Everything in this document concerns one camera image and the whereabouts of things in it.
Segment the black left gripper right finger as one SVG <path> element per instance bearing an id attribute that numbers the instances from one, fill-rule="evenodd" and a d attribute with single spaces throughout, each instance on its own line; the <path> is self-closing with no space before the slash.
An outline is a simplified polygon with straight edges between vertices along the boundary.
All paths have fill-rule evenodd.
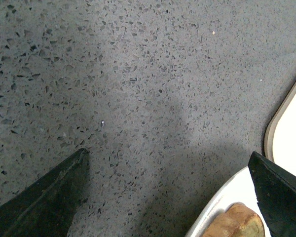
<path id="1" fill-rule="evenodd" d="M 296 176 L 257 152 L 248 168 L 258 207 L 272 237 L 296 237 Z"/>

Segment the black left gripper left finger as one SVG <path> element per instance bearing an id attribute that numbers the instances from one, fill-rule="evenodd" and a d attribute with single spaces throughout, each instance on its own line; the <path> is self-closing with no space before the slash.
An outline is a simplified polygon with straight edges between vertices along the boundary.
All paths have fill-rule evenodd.
<path id="1" fill-rule="evenodd" d="M 89 152 L 79 149 L 0 206 L 0 237 L 65 237 L 83 201 Z"/>

